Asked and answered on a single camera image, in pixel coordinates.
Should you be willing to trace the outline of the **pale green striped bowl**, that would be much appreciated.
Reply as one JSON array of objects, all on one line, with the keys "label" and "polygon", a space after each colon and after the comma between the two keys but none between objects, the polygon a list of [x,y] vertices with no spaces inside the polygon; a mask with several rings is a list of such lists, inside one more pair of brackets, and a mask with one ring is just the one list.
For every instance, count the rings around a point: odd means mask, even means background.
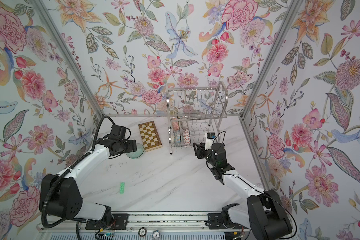
[{"label": "pale green striped bowl", "polygon": [[127,157],[130,159],[138,159],[145,152],[144,146],[142,144],[137,143],[137,150],[135,152],[127,153]]}]

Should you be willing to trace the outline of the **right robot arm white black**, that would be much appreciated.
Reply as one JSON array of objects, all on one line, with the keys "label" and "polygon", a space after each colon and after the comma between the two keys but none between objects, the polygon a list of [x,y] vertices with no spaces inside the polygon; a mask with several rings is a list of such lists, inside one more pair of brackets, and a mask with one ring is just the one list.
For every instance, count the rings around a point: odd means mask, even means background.
[{"label": "right robot arm white black", "polygon": [[293,232],[289,212],[277,192],[261,189],[242,177],[228,163],[223,143],[212,143],[209,147],[205,143],[194,143],[193,148],[198,159],[206,160],[215,179],[246,201],[246,207],[234,203],[222,208],[221,215],[226,227],[246,227],[257,240],[283,239]]}]

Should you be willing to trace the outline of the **dark patterned plate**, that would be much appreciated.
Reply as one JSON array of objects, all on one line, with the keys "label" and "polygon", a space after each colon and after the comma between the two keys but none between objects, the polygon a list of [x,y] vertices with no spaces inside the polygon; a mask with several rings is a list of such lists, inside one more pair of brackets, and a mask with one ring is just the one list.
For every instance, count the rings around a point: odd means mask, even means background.
[{"label": "dark patterned plate", "polygon": [[181,133],[180,133],[179,130],[174,132],[174,146],[175,147],[181,147],[182,146]]}]

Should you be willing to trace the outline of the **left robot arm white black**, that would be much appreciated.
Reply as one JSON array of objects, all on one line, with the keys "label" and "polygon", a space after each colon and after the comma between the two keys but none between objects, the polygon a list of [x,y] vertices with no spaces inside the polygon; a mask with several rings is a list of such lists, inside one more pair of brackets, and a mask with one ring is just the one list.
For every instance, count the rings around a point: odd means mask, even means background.
[{"label": "left robot arm white black", "polygon": [[109,227],[115,218],[109,206],[83,200],[80,185],[105,160],[137,151],[137,143],[126,137],[130,129],[112,125],[109,134],[95,136],[91,149],[58,174],[46,175],[41,184],[39,209],[44,228],[64,221],[89,221],[100,228]]}]

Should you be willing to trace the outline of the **pink striped bowl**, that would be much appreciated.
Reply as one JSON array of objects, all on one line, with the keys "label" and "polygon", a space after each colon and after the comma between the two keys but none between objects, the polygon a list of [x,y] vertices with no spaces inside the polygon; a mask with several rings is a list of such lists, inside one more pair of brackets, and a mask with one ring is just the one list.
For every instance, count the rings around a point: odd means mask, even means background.
[{"label": "pink striped bowl", "polygon": [[187,120],[180,120],[179,125],[182,128],[182,130],[184,130],[184,131],[189,129],[189,125],[188,125]]}]

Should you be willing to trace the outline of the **blue triangle patterned bowl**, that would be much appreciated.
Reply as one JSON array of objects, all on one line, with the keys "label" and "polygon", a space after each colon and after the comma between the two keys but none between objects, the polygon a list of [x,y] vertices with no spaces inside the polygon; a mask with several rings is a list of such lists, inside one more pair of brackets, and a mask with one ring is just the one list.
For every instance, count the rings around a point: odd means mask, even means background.
[{"label": "blue triangle patterned bowl", "polygon": [[184,146],[191,146],[191,138],[190,138],[190,132],[189,129],[186,129],[183,131],[182,135]]}]

